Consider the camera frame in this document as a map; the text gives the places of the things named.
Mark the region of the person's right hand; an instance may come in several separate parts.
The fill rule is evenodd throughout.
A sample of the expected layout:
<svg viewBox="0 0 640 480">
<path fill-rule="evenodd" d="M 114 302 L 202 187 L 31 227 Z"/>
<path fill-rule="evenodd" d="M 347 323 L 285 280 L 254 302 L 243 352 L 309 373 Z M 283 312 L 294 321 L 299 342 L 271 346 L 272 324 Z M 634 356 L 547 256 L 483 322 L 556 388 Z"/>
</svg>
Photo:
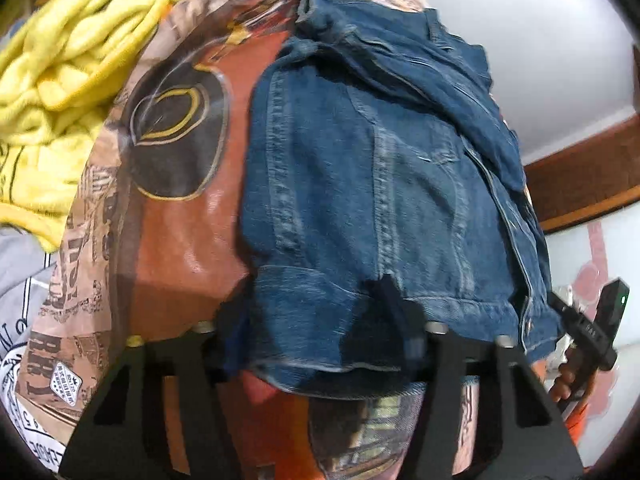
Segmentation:
<svg viewBox="0 0 640 480">
<path fill-rule="evenodd" d="M 570 347 L 565 352 L 566 361 L 559 366 L 559 376 L 555 378 L 549 390 L 549 396 L 554 403 L 559 400 L 569 399 L 573 394 L 573 386 L 577 373 L 582 364 L 582 352 L 574 347 Z M 593 373 L 584 387 L 582 398 L 575 405 L 576 410 L 582 410 L 588 403 L 597 383 L 597 373 Z"/>
</svg>

